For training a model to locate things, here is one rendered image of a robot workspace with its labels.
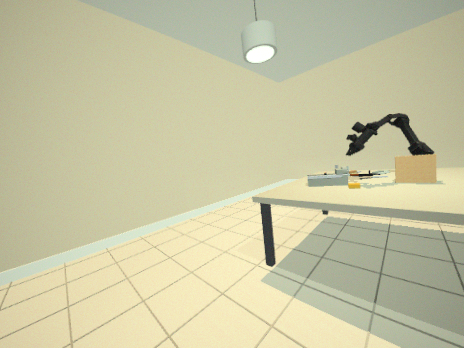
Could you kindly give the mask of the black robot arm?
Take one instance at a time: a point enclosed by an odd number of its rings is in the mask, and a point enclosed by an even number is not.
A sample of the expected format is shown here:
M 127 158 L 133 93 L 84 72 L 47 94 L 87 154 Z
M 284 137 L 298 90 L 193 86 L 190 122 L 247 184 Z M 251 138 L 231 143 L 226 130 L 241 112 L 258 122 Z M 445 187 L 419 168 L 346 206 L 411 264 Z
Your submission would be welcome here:
M 394 122 L 391 122 L 393 118 L 396 119 Z M 419 141 L 416 134 L 409 126 L 409 121 L 410 120 L 406 114 L 388 114 L 382 120 L 367 123 L 365 126 L 360 122 L 356 122 L 352 129 L 356 131 L 358 134 L 362 132 L 361 135 L 370 139 L 373 135 L 377 135 L 377 130 L 382 125 L 384 125 L 384 123 L 389 123 L 391 126 L 396 126 L 404 133 L 410 144 L 408 149 L 412 156 L 434 154 L 434 151 L 430 147 L 428 147 L 425 142 Z M 357 134 L 348 135 L 346 140 L 353 141 L 352 143 L 354 143 L 359 141 L 359 137 L 357 137 Z

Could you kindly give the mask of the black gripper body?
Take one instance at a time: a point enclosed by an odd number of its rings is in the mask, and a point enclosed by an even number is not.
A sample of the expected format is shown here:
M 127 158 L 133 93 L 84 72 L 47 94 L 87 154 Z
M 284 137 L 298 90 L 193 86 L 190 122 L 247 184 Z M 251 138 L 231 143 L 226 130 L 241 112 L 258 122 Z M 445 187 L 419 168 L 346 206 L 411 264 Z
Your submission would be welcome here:
M 366 138 L 366 137 L 363 136 L 363 135 L 360 135 L 360 136 L 358 136 L 358 137 L 359 137 L 359 141 L 358 141 L 358 142 L 354 142 L 354 143 L 351 143 L 351 144 L 349 144 L 349 145 L 351 145 L 351 146 L 354 145 L 354 146 L 356 146 L 356 147 L 358 147 L 358 148 L 360 148 L 360 149 L 364 149 L 364 144 L 365 144 L 366 142 L 368 142 L 369 139 Z

